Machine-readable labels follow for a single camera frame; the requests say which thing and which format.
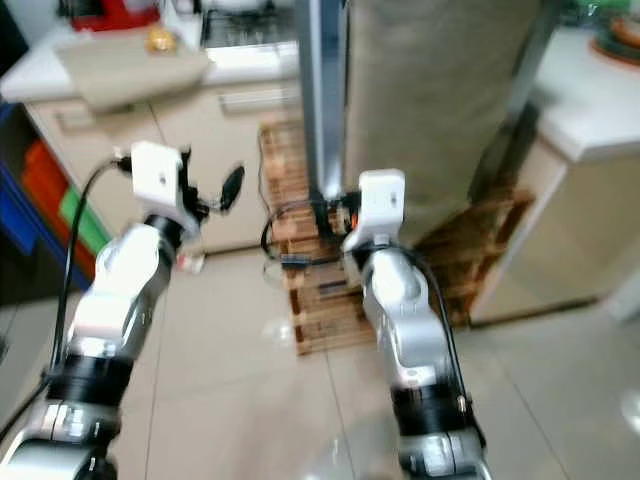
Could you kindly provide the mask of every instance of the kitchen counter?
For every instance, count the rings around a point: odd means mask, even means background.
[[[165,24],[177,32],[189,46],[196,48],[200,36],[200,20],[172,19]],[[78,97],[71,78],[55,53],[57,47],[91,38],[92,34],[76,32],[64,22],[57,24],[0,81],[0,95],[8,102],[30,103]],[[276,46],[217,48],[209,50],[211,66],[202,85],[224,85],[245,82],[268,82],[295,77],[298,73],[298,49],[295,42]]]
[[[572,162],[640,152],[640,68],[593,51],[592,38],[558,29],[533,97],[539,134]]]

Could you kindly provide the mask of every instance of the wall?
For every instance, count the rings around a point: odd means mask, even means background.
[[[56,22],[58,0],[3,0],[29,45],[34,45]]]

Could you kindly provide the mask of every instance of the white tile floor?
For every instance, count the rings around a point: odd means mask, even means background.
[[[401,478],[374,348],[297,358],[262,262],[237,253],[174,275],[124,400],[121,479]],[[0,326],[48,309],[19,307]],[[496,479],[638,478],[621,401],[640,392],[640,322],[581,311],[457,341]]]

